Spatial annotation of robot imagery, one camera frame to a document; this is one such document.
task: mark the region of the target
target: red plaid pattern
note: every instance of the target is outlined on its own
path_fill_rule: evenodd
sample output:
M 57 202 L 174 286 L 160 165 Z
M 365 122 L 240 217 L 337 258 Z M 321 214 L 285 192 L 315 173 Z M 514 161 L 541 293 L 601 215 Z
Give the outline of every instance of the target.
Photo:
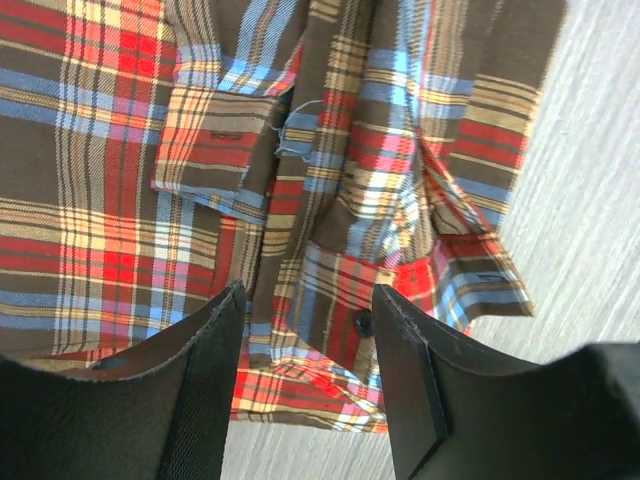
M 385 431 L 375 284 L 531 313 L 498 227 L 562 12 L 0 2 L 0 349 L 92 363 L 241 280 L 233 417 Z

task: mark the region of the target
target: black button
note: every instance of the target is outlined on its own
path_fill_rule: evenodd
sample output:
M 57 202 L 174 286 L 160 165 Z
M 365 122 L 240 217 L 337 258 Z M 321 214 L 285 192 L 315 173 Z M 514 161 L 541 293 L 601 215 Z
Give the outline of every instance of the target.
M 371 318 L 371 310 L 360 310 L 355 319 L 356 332 L 362 338 L 373 336 L 373 319 Z

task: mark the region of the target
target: gray floor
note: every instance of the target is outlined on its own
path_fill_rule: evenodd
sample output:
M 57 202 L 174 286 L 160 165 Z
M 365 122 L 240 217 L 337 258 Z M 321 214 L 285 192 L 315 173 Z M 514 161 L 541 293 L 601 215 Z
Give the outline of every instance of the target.
M 640 1 L 572 0 L 504 239 L 535 319 L 475 337 L 548 361 L 587 341 L 640 339 Z M 391 479 L 388 439 L 233 423 L 225 480 Z

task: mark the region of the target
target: loose thread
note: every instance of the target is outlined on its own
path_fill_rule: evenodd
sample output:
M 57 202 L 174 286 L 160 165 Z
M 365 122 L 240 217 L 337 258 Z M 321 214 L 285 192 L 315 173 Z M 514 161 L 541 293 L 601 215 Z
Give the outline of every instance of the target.
M 287 117 L 287 119 L 284 121 L 284 124 L 282 125 L 282 128 L 276 128 L 276 127 L 271 127 L 271 130 L 273 130 L 274 132 L 278 133 L 278 148 L 276 148 L 276 151 L 274 152 L 276 155 L 282 155 L 283 153 L 288 153 L 288 154 L 293 154 L 293 155 L 298 155 L 300 156 L 300 158 L 302 158 L 305 162 L 310 162 L 311 159 L 309 158 L 309 154 L 311 152 L 300 152 L 298 150 L 295 150 L 293 148 L 289 148 L 284 146 L 284 142 L 285 142 L 285 135 L 287 133 L 287 128 L 289 127 L 288 123 L 289 121 L 291 121 L 291 119 L 293 118 L 294 115 L 297 115 L 300 113 L 300 110 L 302 110 L 303 108 L 313 104 L 313 103 L 322 103 L 322 100 L 309 100 L 308 102 L 303 103 L 302 105 L 300 105 L 299 107 L 297 107 L 293 112 L 291 112 L 289 114 L 289 116 Z

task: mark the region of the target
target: shirt cuff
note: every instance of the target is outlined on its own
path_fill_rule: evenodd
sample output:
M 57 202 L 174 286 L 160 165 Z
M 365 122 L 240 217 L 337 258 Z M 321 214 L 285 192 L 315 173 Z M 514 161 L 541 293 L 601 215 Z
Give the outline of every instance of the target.
M 152 187 L 209 203 L 232 201 L 252 160 L 271 161 L 280 97 L 176 86 L 152 173 Z

